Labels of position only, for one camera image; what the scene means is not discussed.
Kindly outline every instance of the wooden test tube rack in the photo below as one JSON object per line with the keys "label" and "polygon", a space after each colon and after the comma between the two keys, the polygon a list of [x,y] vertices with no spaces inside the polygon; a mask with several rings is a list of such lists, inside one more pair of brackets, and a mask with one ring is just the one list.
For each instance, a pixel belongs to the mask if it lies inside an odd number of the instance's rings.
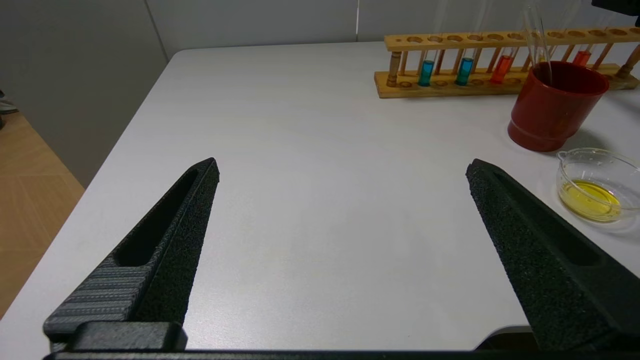
{"label": "wooden test tube rack", "polygon": [[[640,84],[640,81],[629,72],[640,58],[640,45],[622,67],[614,63],[602,63],[611,45],[619,42],[640,42],[640,28],[615,28],[606,31],[567,29],[547,32],[547,45],[569,45],[563,61],[572,60],[568,57],[576,45],[607,44],[601,54],[592,55],[595,63],[587,66],[609,79],[610,90],[633,89]],[[391,52],[389,71],[378,71],[374,76],[378,95],[381,98],[517,94],[522,89],[529,72],[530,61],[527,58],[522,66],[511,67],[502,84],[490,82],[495,60],[502,48],[527,46],[526,39],[519,32],[499,31],[486,33],[481,37],[470,33],[388,35],[385,36],[385,45],[387,51]],[[466,86],[456,85],[454,83],[456,71],[440,69],[443,51],[458,50],[457,57],[460,58],[464,49],[472,48],[478,48],[480,51],[489,51],[486,48],[493,48],[493,60],[486,69],[473,69]],[[443,51],[440,52],[441,56],[431,76],[431,86],[419,86],[419,69],[422,64],[418,64],[418,70],[407,70],[408,54],[411,51],[420,51],[424,54],[425,51],[435,50]]]}

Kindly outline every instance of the test tube with blue liquid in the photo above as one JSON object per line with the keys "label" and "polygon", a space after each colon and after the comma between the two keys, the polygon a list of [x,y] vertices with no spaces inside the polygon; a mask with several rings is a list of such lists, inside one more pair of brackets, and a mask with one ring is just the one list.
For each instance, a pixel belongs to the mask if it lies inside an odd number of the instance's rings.
{"label": "test tube with blue liquid", "polygon": [[[479,2],[480,8],[478,11],[478,17],[476,18],[476,25],[474,26],[474,32],[469,35],[469,39],[482,39],[482,28],[486,25],[489,11],[493,0],[482,0]],[[469,75],[471,75],[474,68],[474,59],[476,58],[476,52],[482,51],[481,49],[465,49],[462,59],[460,60],[460,67],[458,67],[458,76],[456,76],[455,83],[460,86],[467,85],[469,81]]]}
{"label": "test tube with blue liquid", "polygon": [[[433,22],[433,33],[434,35],[430,37],[429,41],[442,41],[442,34],[440,30],[442,28],[442,23],[446,17],[447,12],[447,0],[438,0],[438,7],[435,13],[435,19]],[[438,54],[442,50],[435,51],[427,51],[425,57],[422,59],[422,63],[420,65],[419,70],[419,78],[418,85],[420,86],[430,86],[431,85],[431,75],[433,74],[433,68],[436,63],[436,59],[438,58]]]}

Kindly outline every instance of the red liquid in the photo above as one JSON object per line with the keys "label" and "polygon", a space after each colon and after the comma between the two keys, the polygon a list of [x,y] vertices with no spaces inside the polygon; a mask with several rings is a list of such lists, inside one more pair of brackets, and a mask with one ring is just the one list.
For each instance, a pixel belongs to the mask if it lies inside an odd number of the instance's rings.
{"label": "red liquid", "polygon": [[491,75],[491,82],[494,84],[502,84],[504,76],[507,74],[513,63],[513,58],[509,55],[502,55],[496,65],[493,75]]}
{"label": "red liquid", "polygon": [[573,64],[586,66],[587,61],[589,61],[590,57],[591,57],[591,53],[589,51],[586,51],[586,50],[578,51],[578,53],[575,55],[575,58],[573,59]]}

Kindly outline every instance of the glass tube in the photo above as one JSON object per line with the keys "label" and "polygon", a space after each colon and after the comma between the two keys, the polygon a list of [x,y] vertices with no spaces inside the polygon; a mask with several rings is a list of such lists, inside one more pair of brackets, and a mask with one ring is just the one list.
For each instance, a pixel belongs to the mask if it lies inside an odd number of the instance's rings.
{"label": "glass tube", "polygon": [[545,28],[540,17],[540,9],[536,1],[529,1],[524,8],[524,26],[525,35],[527,37],[527,47],[529,48],[529,57],[531,58],[531,66],[536,69],[537,77],[546,84],[552,84],[551,63],[549,62],[549,53],[547,48],[547,40]]}
{"label": "glass tube", "polygon": [[[562,31],[562,34],[566,33],[566,30],[569,28],[569,24],[575,17],[575,14],[578,12],[578,9],[582,6],[582,4],[586,0],[571,0],[567,1],[562,14],[560,15],[560,26],[558,29]],[[551,58],[556,52],[557,45],[553,45],[549,48],[549,58]]]}
{"label": "glass tube", "polygon": [[[442,41],[442,23],[446,18],[448,0],[438,0],[438,7],[436,8],[435,19],[433,21],[433,33]],[[433,67],[435,66],[436,59],[442,50],[427,51],[424,61],[420,65],[420,78],[418,79],[418,85],[429,86],[431,85],[431,75],[433,73]]]}
{"label": "glass tube", "polygon": [[[616,18],[616,13],[609,12],[605,15],[602,15],[598,20],[598,29],[602,29],[602,31],[607,31],[609,24]],[[578,48],[578,53],[576,53],[573,58],[572,64],[586,66],[589,58],[591,57],[592,49],[594,44],[582,44]]]}
{"label": "glass tube", "polygon": [[[487,18],[489,17],[489,11],[487,11],[493,3],[493,0],[481,0],[478,10],[478,16],[476,18],[476,24],[474,26],[474,32],[469,35],[470,39],[482,39],[482,29],[486,25]],[[476,52],[480,51],[478,48],[465,49],[462,60],[460,61],[460,67],[458,67],[458,76],[456,76],[455,83],[460,86],[467,85],[469,81],[469,75],[471,75],[471,69],[474,67],[474,59],[476,58]]]}
{"label": "glass tube", "polygon": [[517,52],[517,47],[508,47],[502,50],[502,54],[500,54],[500,58],[498,60],[498,65],[496,65],[493,75],[491,75],[490,81],[492,83],[502,84],[504,76],[509,72]]}

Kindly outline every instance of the white table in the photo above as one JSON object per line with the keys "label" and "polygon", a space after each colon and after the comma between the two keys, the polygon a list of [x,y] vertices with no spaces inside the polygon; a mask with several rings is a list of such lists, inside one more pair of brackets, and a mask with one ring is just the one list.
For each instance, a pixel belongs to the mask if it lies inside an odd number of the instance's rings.
{"label": "white table", "polygon": [[[45,318],[209,156],[221,182],[188,348],[472,349],[526,325],[469,194],[474,158],[640,275],[640,240],[567,212],[555,157],[508,138],[515,96],[381,100],[388,58],[382,43],[177,54],[0,322],[0,358],[48,353]],[[607,94],[569,146],[640,158],[637,100]]]}

